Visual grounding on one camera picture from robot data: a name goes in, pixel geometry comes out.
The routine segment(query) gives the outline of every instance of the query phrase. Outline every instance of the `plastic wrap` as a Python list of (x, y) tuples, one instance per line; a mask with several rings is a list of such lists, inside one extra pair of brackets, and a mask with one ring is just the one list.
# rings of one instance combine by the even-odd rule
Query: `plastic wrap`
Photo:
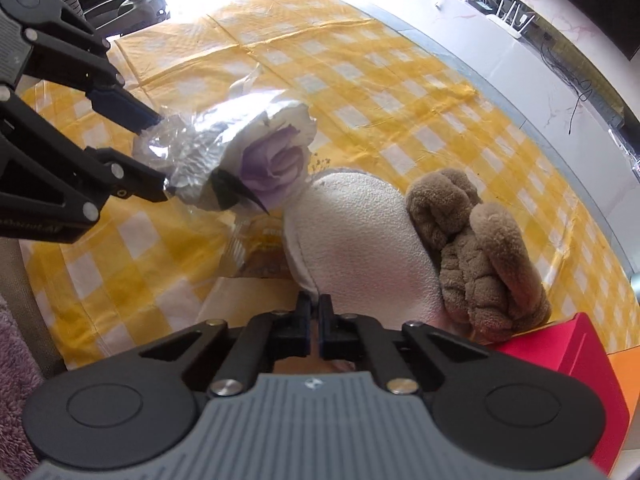
[(628, 160), (629, 166), (631, 166), (631, 171), (636, 176), (638, 182), (640, 182), (640, 155), (636, 153), (633, 147), (625, 140), (617, 129), (610, 128), (609, 135), (616, 143), (616, 146), (619, 147), (626, 160)]
[(172, 114), (134, 142), (138, 161), (167, 175), (166, 191), (203, 210), (278, 208), (301, 186), (316, 122), (284, 90), (252, 92), (256, 68), (229, 99), (199, 114)]
[(282, 242), (282, 219), (275, 215), (239, 219), (220, 259), (218, 275), (291, 280)]

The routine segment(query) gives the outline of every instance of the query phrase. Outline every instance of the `plush toy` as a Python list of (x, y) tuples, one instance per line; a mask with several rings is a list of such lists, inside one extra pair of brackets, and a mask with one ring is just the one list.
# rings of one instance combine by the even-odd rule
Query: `plush toy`
[(440, 252), (444, 305), (455, 322), (497, 342), (548, 321), (551, 308), (516, 221), (503, 206), (483, 204), (465, 173), (421, 177), (406, 207), (428, 250)]
[(373, 316), (399, 329), (416, 319), (454, 330), (438, 273), (402, 194), (362, 171), (327, 170), (284, 208), (284, 246), (294, 279), (335, 311)]

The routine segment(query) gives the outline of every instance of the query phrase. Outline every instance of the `silver bolt head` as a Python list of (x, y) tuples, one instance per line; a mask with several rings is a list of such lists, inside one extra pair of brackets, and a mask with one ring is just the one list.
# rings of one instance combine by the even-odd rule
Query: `silver bolt head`
[(98, 208), (91, 202), (85, 202), (82, 206), (82, 213), (89, 222), (95, 222), (100, 218)]
[(37, 41), (38, 40), (38, 33), (33, 30), (32, 28), (27, 28), (24, 31), (24, 37), (27, 38), (27, 40), (29, 41)]
[(242, 392), (242, 383), (235, 379), (220, 379), (212, 383), (210, 389), (219, 397), (233, 397)]
[(113, 173), (115, 178), (124, 178), (124, 170), (119, 164), (113, 163), (111, 165), (111, 173)]
[(386, 389), (394, 395), (411, 395), (418, 391), (418, 383), (413, 379), (391, 379), (386, 384)]

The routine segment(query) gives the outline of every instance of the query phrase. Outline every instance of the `table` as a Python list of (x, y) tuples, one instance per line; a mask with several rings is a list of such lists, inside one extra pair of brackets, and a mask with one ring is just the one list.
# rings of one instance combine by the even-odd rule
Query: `table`
[[(640, 342), (638, 303), (606, 238), (536, 143), (457, 72), (339, 0), (233, 0), (200, 17), (118, 40), (111, 59), (156, 109), (194, 112), (261, 63), (258, 89), (286, 89), (318, 119), (312, 168), (349, 166), (404, 192), (461, 168), (485, 201), (514, 215), (552, 319), (586, 312), (609, 351)], [(130, 152), (132, 134), (80, 92), (43, 83), (26, 99), (80, 146)], [(110, 199), (71, 246), (24, 242), (36, 300), (70, 367), (194, 322), (233, 219), (181, 203)]]

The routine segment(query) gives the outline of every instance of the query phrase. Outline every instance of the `brown fuzzy toy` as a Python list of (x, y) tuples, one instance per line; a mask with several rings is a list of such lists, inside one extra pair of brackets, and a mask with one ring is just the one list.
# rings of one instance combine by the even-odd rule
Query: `brown fuzzy toy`
[(548, 321), (551, 307), (516, 221), (503, 206), (483, 204), (465, 173), (425, 175), (406, 205), (425, 246), (440, 251), (444, 305), (456, 323), (497, 342)]

